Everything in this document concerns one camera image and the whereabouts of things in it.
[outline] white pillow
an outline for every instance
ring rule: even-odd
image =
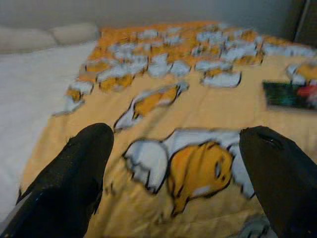
[[[93,23],[80,23],[55,27],[50,30],[61,45],[78,44],[96,40],[99,36],[98,28]]]
[[[55,39],[49,32],[39,29],[0,27],[0,53],[29,52],[56,45]]]

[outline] white bed sheet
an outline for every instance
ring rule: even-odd
[[[0,222],[14,207],[24,166],[50,115],[96,42],[0,55]]]

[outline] yellow blanket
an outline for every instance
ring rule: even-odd
[[[105,28],[49,120],[22,189],[70,137],[104,122],[115,142],[86,237],[244,237],[245,221],[263,211],[239,130],[269,126],[316,162],[316,114],[269,110],[262,89],[264,80],[316,83],[313,60],[308,47],[214,22]]]

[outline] gray wall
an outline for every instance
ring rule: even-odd
[[[291,39],[304,0],[0,0],[0,25],[50,28],[221,20]]]

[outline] dark green book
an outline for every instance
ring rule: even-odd
[[[302,86],[290,83],[263,82],[266,103],[280,106],[317,111],[317,86]]]

